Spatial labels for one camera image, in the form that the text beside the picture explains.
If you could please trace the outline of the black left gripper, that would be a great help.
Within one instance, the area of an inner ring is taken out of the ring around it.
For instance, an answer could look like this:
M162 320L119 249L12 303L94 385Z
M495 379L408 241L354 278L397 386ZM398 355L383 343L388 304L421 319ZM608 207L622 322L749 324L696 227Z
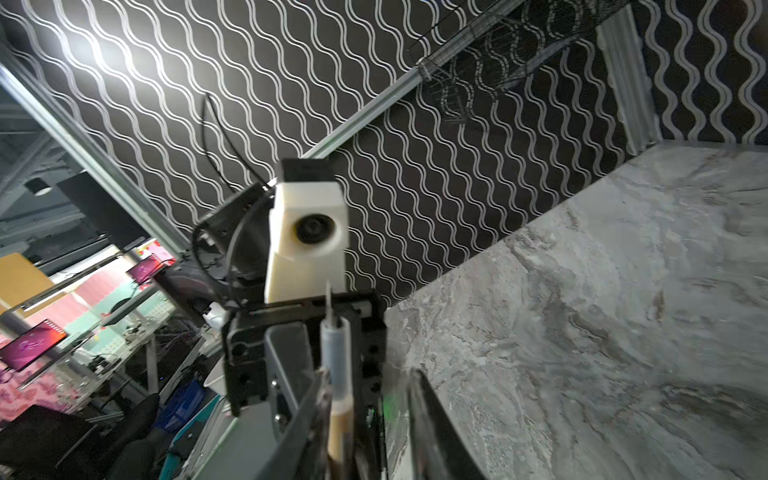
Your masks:
M386 306L373 291L336 294L333 306L349 321L352 340L354 438L347 479L384 479ZM239 310L224 327L224 377L232 413L242 419L254 405L268 403L277 445L315 372L324 368L320 340L324 318L325 299L314 297ZM238 460L233 475L257 479L270 457L260 466Z

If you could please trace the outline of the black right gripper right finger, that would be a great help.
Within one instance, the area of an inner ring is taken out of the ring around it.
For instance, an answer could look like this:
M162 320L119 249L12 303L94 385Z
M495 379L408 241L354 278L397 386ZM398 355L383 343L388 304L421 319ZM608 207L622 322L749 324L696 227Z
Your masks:
M485 479L421 370L407 374L407 405L415 479Z

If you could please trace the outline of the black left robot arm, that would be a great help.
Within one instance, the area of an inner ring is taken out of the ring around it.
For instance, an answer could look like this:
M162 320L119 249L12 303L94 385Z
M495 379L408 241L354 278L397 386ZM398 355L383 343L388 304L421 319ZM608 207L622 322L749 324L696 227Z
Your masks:
M225 397L232 422L200 479L385 479L385 305L346 283L349 214L332 180L238 195L224 231Z

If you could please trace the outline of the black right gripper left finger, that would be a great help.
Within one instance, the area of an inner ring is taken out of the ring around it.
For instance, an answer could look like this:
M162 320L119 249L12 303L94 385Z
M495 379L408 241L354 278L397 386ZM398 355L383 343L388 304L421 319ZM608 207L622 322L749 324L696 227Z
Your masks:
M315 372L313 382L257 479L326 479L329 475L330 375Z

